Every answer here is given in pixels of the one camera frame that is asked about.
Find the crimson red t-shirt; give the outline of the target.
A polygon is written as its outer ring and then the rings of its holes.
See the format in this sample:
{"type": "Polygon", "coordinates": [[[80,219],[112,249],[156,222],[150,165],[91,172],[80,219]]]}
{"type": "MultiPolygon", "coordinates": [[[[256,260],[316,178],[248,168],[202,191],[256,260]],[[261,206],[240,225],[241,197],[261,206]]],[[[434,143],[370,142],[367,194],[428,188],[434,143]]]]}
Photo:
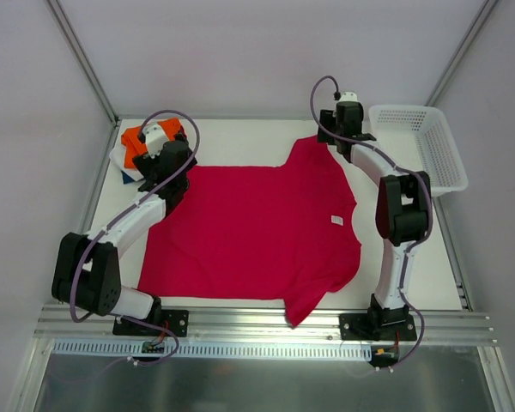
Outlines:
{"type": "Polygon", "coordinates": [[[356,200],[327,146],[297,140],[278,167],[196,166],[180,205],[148,232],[140,291],[281,300],[299,325],[356,276],[356,200]]]}

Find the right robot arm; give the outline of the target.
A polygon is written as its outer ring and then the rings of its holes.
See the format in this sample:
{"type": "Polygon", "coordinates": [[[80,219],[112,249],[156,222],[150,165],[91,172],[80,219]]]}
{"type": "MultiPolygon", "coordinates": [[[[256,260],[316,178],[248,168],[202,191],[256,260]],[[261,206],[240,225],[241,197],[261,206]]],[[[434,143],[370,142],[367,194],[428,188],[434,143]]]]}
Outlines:
{"type": "Polygon", "coordinates": [[[379,282],[367,312],[340,317],[342,338],[414,341],[412,306],[406,296],[415,254],[433,228],[430,180],[425,172],[400,167],[376,138],[362,132],[364,109],[357,101],[336,103],[313,114],[318,141],[336,148],[378,188],[375,224],[383,240],[379,282]]]}

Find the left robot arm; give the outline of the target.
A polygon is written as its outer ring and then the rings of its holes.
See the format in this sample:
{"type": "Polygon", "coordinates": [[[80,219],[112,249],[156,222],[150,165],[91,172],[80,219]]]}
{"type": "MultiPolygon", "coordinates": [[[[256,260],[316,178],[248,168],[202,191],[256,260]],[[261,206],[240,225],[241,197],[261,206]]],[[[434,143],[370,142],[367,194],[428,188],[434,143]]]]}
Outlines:
{"type": "Polygon", "coordinates": [[[143,175],[136,197],[104,227],[62,238],[51,294],[69,305],[76,323],[113,315],[132,319],[142,334],[152,335],[162,324],[161,301],[122,283],[120,258],[179,206],[189,188],[187,173],[197,160],[179,126],[157,149],[133,162],[143,175]]]}

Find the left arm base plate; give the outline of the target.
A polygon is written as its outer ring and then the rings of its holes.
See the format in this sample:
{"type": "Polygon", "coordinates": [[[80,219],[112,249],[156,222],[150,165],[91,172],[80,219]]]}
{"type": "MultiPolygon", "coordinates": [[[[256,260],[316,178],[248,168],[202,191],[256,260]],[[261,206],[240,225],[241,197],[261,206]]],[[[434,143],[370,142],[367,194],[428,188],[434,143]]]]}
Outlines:
{"type": "Polygon", "coordinates": [[[176,337],[186,337],[189,326],[189,311],[185,309],[165,309],[154,303],[149,315],[135,321],[121,318],[112,327],[114,336],[159,336],[169,330],[176,337]]]}

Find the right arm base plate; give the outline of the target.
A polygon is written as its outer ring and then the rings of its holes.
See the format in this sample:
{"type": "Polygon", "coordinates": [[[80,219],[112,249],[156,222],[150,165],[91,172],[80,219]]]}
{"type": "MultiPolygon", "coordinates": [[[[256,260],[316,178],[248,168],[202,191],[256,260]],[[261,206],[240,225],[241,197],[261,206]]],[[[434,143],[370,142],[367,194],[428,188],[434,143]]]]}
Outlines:
{"type": "Polygon", "coordinates": [[[415,342],[417,333],[411,315],[400,322],[381,324],[367,313],[342,313],[339,330],[343,341],[402,341],[415,342]]]}

